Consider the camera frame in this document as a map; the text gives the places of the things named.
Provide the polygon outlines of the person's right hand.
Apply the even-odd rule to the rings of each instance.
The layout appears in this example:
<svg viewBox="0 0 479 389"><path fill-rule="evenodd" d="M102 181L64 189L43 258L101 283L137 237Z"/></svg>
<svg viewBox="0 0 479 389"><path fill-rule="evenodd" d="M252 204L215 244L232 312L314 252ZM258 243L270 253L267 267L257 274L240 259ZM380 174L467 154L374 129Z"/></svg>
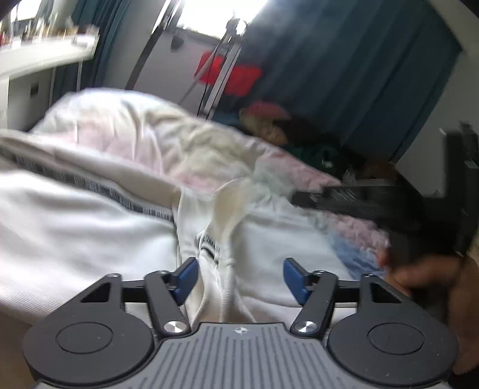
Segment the person's right hand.
<svg viewBox="0 0 479 389"><path fill-rule="evenodd" d="M454 372L465 374L478 367L478 264L470 257L425 256L394 268L387 250L378 254L386 281L400 292L436 288L447 326L459 343Z"/></svg>

